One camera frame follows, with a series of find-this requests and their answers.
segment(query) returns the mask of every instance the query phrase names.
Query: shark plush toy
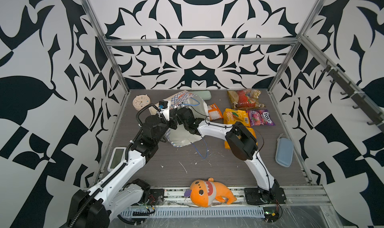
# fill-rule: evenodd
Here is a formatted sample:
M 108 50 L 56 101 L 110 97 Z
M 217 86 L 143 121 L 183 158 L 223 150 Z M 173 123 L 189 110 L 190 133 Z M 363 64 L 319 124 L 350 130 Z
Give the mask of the shark plush toy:
M 214 199 L 219 202 L 225 202 L 230 205 L 237 200 L 230 189 L 220 182 L 214 182 L 213 178 L 208 180 L 195 180 L 184 193 L 185 197 L 191 197 L 192 202 L 201 207 L 208 207 L 212 204 Z

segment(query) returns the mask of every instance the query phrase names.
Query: black and white wallpaper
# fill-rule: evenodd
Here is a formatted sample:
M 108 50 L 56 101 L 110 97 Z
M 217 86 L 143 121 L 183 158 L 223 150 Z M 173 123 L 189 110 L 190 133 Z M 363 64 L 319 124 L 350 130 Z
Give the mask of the black and white wallpaper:
M 315 0 L 90 0 L 108 39 L 295 37 Z M 114 47 L 131 89 L 267 88 L 289 45 Z
M 290 45 L 134 46 L 112 52 L 131 89 L 268 88 Z
M 327 0 L 309 34 L 383 107 L 383 0 Z M 296 147 L 343 225 L 384 225 L 384 134 L 301 46 L 273 93 Z
M 0 0 L 2 227 L 60 227 L 124 90 L 80 0 Z

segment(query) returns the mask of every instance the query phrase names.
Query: white electronic device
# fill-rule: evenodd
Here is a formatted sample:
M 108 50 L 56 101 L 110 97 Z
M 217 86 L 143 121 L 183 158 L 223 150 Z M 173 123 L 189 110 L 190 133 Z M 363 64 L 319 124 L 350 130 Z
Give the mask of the white electronic device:
M 136 96 L 133 101 L 133 107 L 136 110 L 141 110 L 144 106 L 151 103 L 151 99 L 147 95 Z
M 125 150 L 126 147 L 115 147 L 107 170 L 111 172 L 118 164 L 120 164 L 125 159 Z

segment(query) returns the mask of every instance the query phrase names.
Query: robotic arm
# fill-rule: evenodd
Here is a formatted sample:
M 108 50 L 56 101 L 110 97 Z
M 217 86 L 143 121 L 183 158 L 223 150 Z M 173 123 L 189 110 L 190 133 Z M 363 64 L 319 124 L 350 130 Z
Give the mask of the robotic arm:
M 153 157 L 159 141 L 168 129 L 177 129 L 177 124 L 183 124 L 191 134 L 226 140 L 232 153 L 245 161 L 256 178 L 256 199 L 261 201 L 259 204 L 274 201 L 276 195 L 281 194 L 279 184 L 268 172 L 260 157 L 256 138 L 240 122 L 234 125 L 207 122 L 203 118 L 195 118 L 192 110 L 187 107 L 170 111 L 167 101 L 159 104 L 161 109 L 149 104 L 137 113 L 136 119 L 141 129 L 128 145 L 125 159 L 87 192 L 79 190 L 74 194 L 67 222 L 62 228 L 108 227 L 109 222 L 128 206 L 145 203 L 150 191 L 150 185 L 146 182 L 137 179 L 125 190 L 120 189 Z M 154 107 L 157 114 L 148 116 L 142 123 L 139 116 L 149 107 Z

